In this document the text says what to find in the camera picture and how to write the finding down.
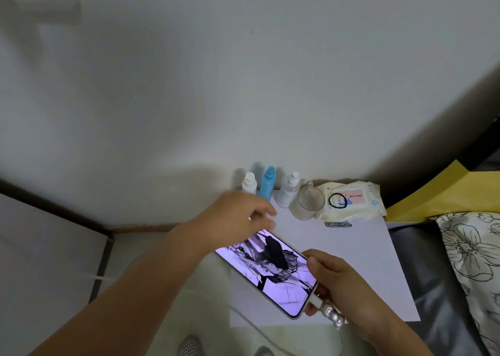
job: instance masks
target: white floral fabric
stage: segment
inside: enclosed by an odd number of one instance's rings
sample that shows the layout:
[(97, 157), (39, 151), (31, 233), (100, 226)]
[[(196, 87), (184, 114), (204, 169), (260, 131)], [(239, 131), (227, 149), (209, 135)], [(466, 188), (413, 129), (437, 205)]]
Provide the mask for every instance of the white floral fabric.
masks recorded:
[(491, 356), (500, 356), (500, 213), (435, 216), (469, 310)]

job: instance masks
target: charging cable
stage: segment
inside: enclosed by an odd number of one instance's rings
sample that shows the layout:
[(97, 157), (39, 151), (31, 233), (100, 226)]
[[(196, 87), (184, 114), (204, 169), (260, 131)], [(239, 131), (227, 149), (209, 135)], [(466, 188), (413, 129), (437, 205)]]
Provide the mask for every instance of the charging cable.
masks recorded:
[[(101, 281), (112, 281), (112, 282), (116, 281), (115, 278), (100, 277), (100, 276), (96, 276), (96, 275), (86, 274), (86, 275), (84, 275), (84, 277), (98, 279)], [(255, 324), (253, 324), (253, 322), (250, 319), (248, 319), (245, 316), (245, 314), (243, 314), (240, 310), (235, 308), (230, 303), (221, 302), (220, 299), (217, 299), (213, 296), (210, 296), (208, 294), (201, 293), (201, 292), (195, 291), (195, 290), (182, 289), (180, 292), (185, 293), (185, 294), (189, 294), (191, 296), (200, 296), (200, 297), (203, 297), (203, 298), (208, 299), (210, 301), (213, 301), (215, 303), (225, 305), (229, 309), (233, 310), (236, 314), (238, 314), (241, 317), (241, 319), (243, 319), (245, 322), (247, 322), (255, 331), (257, 331), (260, 334), (260, 336), (262, 336), (264, 339), (266, 339), (277, 350), (283, 352), (287, 356), (297, 356), (295, 353), (291, 353), (290, 351), (287, 351), (285, 348), (280, 347), (278, 344), (276, 344), (274, 341), (272, 341), (269, 338), (269, 336), (267, 336), (260, 328), (258, 328)], [(316, 306), (320, 310), (320, 312), (323, 314), (323, 316), (327, 317), (334, 324), (334, 326), (337, 330), (340, 330), (340, 328), (342, 327), (342, 325), (345, 322), (345, 319), (344, 319), (344, 316), (342, 314), (340, 314), (340, 312), (335, 308), (335, 306), (331, 302), (329, 302), (327, 300), (322, 300), (320, 297), (318, 297), (315, 294), (310, 295), (309, 302), (311, 304), (313, 304), (314, 306)], [(343, 354), (343, 349), (341, 349), (339, 355), (342, 355), (342, 354)]]

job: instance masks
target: phone bezel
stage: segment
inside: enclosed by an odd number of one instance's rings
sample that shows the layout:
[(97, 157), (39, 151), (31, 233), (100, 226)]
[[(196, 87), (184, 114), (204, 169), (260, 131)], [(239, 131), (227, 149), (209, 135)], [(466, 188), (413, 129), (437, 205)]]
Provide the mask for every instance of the phone bezel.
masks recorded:
[[(293, 249), (295, 252), (297, 252), (299, 255), (301, 255), (303, 258), (305, 258), (307, 260), (307, 257), (305, 257), (302, 252), (299, 252), (298, 250), (296, 250), (294, 247), (292, 247), (290, 244), (288, 244), (286, 241), (284, 241), (282, 238), (280, 238), (278, 235), (276, 235), (275, 233), (272, 233), (271, 231), (269, 231), (269, 233), (272, 234), (272, 236), (276, 237), (277, 239), (279, 239), (280, 241), (282, 241), (283, 243), (285, 243), (287, 246), (289, 246), (291, 249)], [(255, 286), (253, 283), (251, 283), (247, 277), (245, 277), (243, 275), (243, 273), (241, 273), (238, 269), (236, 269), (234, 266), (232, 266), (229, 261), (227, 261), (225, 258), (223, 258), (220, 254), (218, 254), (217, 252), (215, 252), (215, 254), (217, 256), (219, 256), (220, 258), (222, 258), (222, 260), (224, 260), (224, 262), (226, 264), (228, 264), (233, 270), (235, 270), (250, 286), (253, 286), (254, 289), (256, 289), (260, 294), (262, 294), (269, 302), (271, 302), (274, 306), (276, 306), (283, 314), (285, 314), (288, 318), (292, 319), (292, 320), (296, 320), (298, 319), (302, 313), (304, 312), (305, 310), (305, 307), (307, 306), (307, 303), (309, 302), (309, 297), (311, 296), (311, 294), (314, 294), (314, 292), (316, 291), (316, 288), (317, 288), (317, 285), (318, 285), (318, 281), (316, 280), (316, 283), (315, 285), (312, 287), (312, 290), (310, 292), (310, 294), (308, 295), (307, 299), (305, 300), (304, 302), (304, 305), (302, 306), (301, 310), (298, 312), (298, 314), (296, 316), (292, 316), (290, 314), (288, 314), (285, 310), (283, 310), (283, 308), (281, 306), (279, 306), (276, 302), (274, 302), (269, 296), (267, 296), (263, 291), (257, 289), (257, 286)]]

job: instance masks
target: illustrated phone wallpaper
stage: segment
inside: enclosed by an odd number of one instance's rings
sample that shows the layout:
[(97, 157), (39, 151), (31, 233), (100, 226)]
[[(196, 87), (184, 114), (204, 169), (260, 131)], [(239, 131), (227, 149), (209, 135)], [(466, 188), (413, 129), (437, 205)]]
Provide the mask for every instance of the illustrated phone wallpaper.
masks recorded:
[(316, 284), (306, 259), (265, 229), (216, 253), (292, 317)]

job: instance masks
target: glass mug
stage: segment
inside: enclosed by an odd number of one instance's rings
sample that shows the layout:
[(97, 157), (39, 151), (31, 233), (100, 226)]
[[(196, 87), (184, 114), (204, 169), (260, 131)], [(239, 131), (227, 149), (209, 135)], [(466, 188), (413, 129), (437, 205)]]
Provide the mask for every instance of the glass mug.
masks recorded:
[(297, 197), (290, 205), (290, 212), (299, 220), (309, 220), (324, 207), (324, 195), (320, 189), (308, 181), (307, 186), (301, 187)]

